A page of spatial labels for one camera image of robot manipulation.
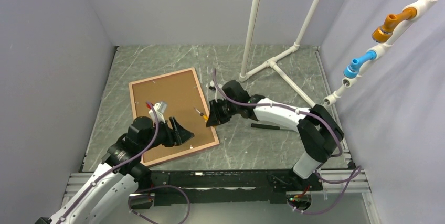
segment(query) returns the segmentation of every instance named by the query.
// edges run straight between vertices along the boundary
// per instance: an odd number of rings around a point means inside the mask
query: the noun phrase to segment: pipe elbow
[[[357,74],[360,72],[360,67],[362,67],[362,65],[365,62],[369,60],[374,60],[376,58],[377,58],[377,53],[373,50],[369,50],[362,57],[352,59],[351,63],[346,67],[345,71],[343,71],[344,76],[350,79],[355,78]]]
[[[386,16],[383,25],[377,27],[372,34],[373,40],[377,43],[385,43],[393,34],[394,29],[400,22],[410,20],[416,17],[417,9],[414,7],[407,7],[399,14],[389,14]]]

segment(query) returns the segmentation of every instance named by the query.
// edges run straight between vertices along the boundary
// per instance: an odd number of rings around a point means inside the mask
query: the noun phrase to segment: white wall
[[[116,45],[243,44],[252,0],[91,0]],[[292,44],[312,0],[261,0],[253,43]],[[320,0],[303,44],[320,45],[343,0]]]
[[[389,13],[416,0],[346,0],[322,44],[331,89]],[[445,223],[445,0],[412,25],[337,104],[383,223]]]
[[[0,220],[60,208],[113,56],[88,0],[0,0]]]

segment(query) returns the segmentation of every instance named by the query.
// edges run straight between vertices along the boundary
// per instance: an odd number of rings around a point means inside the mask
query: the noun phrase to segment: cork board
[[[157,146],[142,155],[141,163],[153,166],[187,154],[216,146],[219,139],[213,127],[207,128],[202,117],[193,109],[209,115],[206,100],[194,68],[184,69],[148,79],[129,83],[133,118],[149,116],[145,102],[153,104],[164,101],[167,109],[164,118],[174,116],[178,123],[195,134],[183,145]]]

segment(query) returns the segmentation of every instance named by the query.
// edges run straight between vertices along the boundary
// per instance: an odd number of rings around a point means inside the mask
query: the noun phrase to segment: orange valve
[[[386,16],[386,20],[383,25],[377,27],[377,29],[373,32],[373,40],[375,40],[377,43],[385,43],[391,37],[394,29],[400,22],[410,20],[416,15],[417,10],[414,7],[408,7],[399,14],[389,14]]]

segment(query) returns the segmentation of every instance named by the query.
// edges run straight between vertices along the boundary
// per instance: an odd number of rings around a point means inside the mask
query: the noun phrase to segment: marker
[[[195,107],[193,107],[193,109],[195,109],[196,112],[198,112],[198,114],[204,119],[204,121],[207,122],[208,117],[207,117],[203,112],[199,111],[199,110],[198,110],[197,108],[195,108]]]

